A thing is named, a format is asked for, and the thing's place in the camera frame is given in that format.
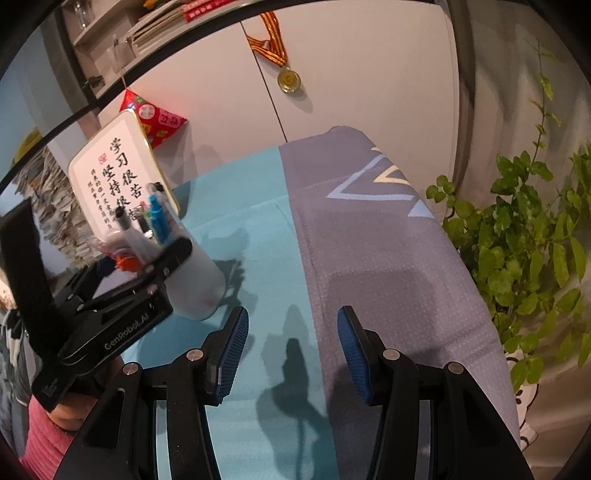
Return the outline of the person's left hand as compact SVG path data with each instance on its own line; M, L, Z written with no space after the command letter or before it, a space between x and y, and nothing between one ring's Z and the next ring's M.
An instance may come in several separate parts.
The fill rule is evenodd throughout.
M115 378L124 362L120 356L115 357L108 366L105 366L95 375L98 385L105 389ZM97 397L79 393L66 393L62 401L51 411L47 417L59 428L67 432L77 431L97 402Z

